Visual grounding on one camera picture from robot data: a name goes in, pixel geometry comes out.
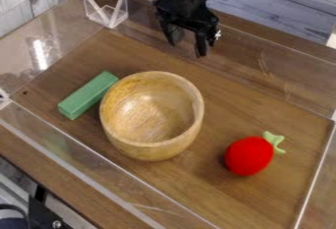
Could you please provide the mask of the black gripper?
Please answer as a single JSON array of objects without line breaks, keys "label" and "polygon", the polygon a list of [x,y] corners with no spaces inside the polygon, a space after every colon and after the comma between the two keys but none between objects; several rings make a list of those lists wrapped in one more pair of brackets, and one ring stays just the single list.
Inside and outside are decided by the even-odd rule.
[{"label": "black gripper", "polygon": [[184,38],[184,29],[193,31],[199,57],[208,54],[208,42],[217,40],[219,17],[207,6],[207,0],[156,0],[156,16],[167,40],[175,46]]}]

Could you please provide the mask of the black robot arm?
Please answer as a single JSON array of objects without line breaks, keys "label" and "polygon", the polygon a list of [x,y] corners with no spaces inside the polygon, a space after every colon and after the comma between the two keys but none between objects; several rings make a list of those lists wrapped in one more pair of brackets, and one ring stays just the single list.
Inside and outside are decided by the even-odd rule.
[{"label": "black robot arm", "polygon": [[208,54],[208,46],[220,38],[219,17],[208,8],[208,0],[155,0],[156,17],[172,46],[183,39],[184,30],[195,33],[196,55]]}]

